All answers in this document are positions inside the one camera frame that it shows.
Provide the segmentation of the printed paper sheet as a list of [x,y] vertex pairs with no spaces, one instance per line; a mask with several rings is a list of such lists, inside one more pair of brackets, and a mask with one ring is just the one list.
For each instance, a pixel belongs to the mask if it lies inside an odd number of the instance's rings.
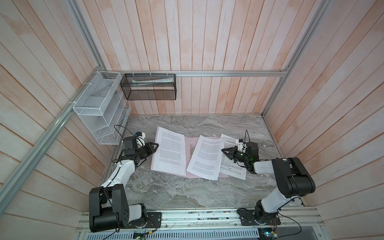
[[158,127],[155,143],[159,147],[153,154],[151,170],[186,177],[185,136]]
[[187,172],[199,178],[217,181],[222,163],[223,138],[199,136]]
[[[224,140],[224,149],[237,147],[237,139],[229,137],[227,135],[221,134],[221,138]],[[230,160],[228,157],[222,153],[222,162],[220,173],[226,174],[228,176],[246,180],[247,170],[245,168],[240,167],[237,163],[234,163],[233,160]]]

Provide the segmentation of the pink folder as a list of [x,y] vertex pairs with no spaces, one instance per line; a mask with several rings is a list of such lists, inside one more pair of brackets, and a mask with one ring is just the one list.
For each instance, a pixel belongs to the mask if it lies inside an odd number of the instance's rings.
[[[192,155],[190,153],[190,144],[192,144],[194,147],[196,147],[196,144],[198,142],[198,138],[186,138],[185,141],[186,141],[186,154],[187,154],[186,155],[186,167],[188,167],[190,160],[191,160],[191,157],[192,157]],[[153,159],[152,159],[151,170],[168,174],[168,172],[165,172],[165,171],[155,170],[155,157],[153,157]],[[186,172],[185,178],[187,178],[187,179],[200,179],[201,177],[198,177],[194,174]]]

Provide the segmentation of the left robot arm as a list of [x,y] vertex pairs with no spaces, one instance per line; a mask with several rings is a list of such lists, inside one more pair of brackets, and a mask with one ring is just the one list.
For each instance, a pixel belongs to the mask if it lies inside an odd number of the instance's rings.
[[93,233],[107,230],[144,228],[148,224],[144,204],[129,205],[125,187],[135,170],[153,155],[158,144],[146,142],[146,134],[137,132],[123,139],[124,147],[114,162],[110,177],[89,194],[89,225]]

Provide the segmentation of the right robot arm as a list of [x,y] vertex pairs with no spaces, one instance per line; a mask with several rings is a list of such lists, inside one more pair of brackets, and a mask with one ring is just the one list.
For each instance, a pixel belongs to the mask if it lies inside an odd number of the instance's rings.
[[232,148],[222,149],[222,153],[235,164],[242,163],[251,174],[275,176],[277,187],[255,206],[253,220],[246,217],[246,210],[239,216],[251,224],[265,225],[280,223],[279,210],[296,198],[304,197],[316,190],[316,185],[299,158],[261,160],[257,143],[239,143]]

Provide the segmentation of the silver folder clip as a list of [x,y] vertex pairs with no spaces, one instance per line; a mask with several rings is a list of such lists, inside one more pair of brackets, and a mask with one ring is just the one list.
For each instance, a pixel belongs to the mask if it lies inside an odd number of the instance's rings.
[[195,147],[192,144],[190,144],[190,153],[191,153],[191,155],[193,155],[194,150],[195,150]]

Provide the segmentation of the black mesh basket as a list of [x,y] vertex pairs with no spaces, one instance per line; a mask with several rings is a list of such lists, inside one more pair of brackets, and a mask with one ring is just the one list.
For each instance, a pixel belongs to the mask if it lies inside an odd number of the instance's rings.
[[[147,78],[174,78],[175,82],[172,87],[132,87],[132,79],[147,77]],[[148,75],[139,75],[133,76],[124,74],[120,82],[120,87],[122,88],[124,95],[129,101],[174,101],[177,99],[177,83],[175,75],[157,75],[157,76],[148,76]]]

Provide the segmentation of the papers in black basket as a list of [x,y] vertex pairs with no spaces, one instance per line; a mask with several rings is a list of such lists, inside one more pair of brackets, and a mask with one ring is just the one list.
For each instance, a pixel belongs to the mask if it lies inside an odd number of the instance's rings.
[[132,87],[172,87],[174,85],[174,78],[147,78],[140,77],[132,79]]

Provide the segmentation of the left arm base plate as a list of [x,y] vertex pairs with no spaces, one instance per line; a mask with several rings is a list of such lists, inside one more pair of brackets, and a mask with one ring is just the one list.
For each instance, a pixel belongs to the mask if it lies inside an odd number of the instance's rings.
[[161,212],[147,212],[146,217],[143,219],[135,220],[128,223],[127,227],[123,229],[159,229],[162,223],[162,213]]

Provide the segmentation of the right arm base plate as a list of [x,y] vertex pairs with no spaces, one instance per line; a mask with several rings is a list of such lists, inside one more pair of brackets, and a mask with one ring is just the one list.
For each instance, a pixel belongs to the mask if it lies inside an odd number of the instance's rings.
[[242,226],[277,226],[281,224],[278,213],[266,213],[263,209],[248,210],[245,208],[237,209]]

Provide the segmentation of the horizontal aluminium frame bar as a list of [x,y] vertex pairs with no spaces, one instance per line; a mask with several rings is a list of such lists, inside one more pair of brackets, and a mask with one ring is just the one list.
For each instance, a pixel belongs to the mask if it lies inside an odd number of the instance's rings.
[[226,71],[105,71],[105,73],[119,73],[133,76],[175,75],[176,77],[284,77],[287,71],[282,70],[226,70]]

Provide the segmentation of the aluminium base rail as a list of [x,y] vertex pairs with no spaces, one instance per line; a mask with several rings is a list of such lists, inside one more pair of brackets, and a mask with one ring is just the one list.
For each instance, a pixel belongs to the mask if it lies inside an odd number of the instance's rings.
[[[237,229],[242,226],[237,208],[152,210],[161,212],[162,223],[158,230]],[[324,226],[325,223],[315,207],[286,206],[278,216],[277,227]]]

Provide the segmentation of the left aluminium frame bar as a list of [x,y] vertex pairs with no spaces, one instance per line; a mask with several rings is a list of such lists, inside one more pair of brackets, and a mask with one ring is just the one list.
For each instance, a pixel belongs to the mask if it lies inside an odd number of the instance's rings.
[[1,215],[3,215],[9,205],[16,197],[21,187],[26,183],[32,172],[36,169],[43,156],[52,146],[58,135],[64,129],[66,124],[74,114],[74,105],[78,102],[80,96],[85,92],[87,86],[92,83],[94,77],[105,68],[102,66],[92,70],[86,81],[75,93],[72,99],[66,104],[58,117],[52,122],[49,128],[38,139],[37,143],[28,151],[23,160],[15,168],[12,174],[7,178],[1,187]]

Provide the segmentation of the left rear aluminium post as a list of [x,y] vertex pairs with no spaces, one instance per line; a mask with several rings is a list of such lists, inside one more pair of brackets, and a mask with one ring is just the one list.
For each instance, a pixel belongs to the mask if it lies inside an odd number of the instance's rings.
[[80,33],[82,37],[84,38],[85,43],[87,44],[87,47],[95,60],[97,64],[97,68],[101,71],[105,70],[104,62],[100,56],[100,53],[97,49],[97,46],[95,45],[95,41],[93,40],[91,33],[87,27],[87,24],[82,16],[82,13],[80,11],[79,5],[77,1],[69,0],[67,1],[67,5],[74,17],[74,20],[80,30]]

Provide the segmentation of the right aluminium frame post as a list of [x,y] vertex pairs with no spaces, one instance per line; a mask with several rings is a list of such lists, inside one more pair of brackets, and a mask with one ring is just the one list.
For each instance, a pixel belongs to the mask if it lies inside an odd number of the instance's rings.
[[283,64],[283,66],[285,67],[282,70],[284,75],[282,77],[279,77],[278,80],[274,81],[272,87],[270,88],[270,91],[268,92],[268,95],[266,97],[267,102],[263,103],[263,111],[261,112],[261,116],[263,118],[267,116],[271,106],[273,105],[277,96],[279,95],[281,88],[285,84],[286,79],[288,78],[292,69],[296,66],[304,50],[306,49],[307,45],[311,41],[311,38],[317,31],[317,28],[319,27],[319,24],[323,20],[324,15],[329,10],[329,7],[334,3],[334,1],[315,1],[315,4],[317,2],[319,2],[319,4],[315,8],[314,14],[310,18],[308,25],[304,28],[305,31],[300,36],[299,38],[300,41],[298,42],[297,46],[294,48],[295,51],[288,58],[289,61],[287,62],[287,64]]

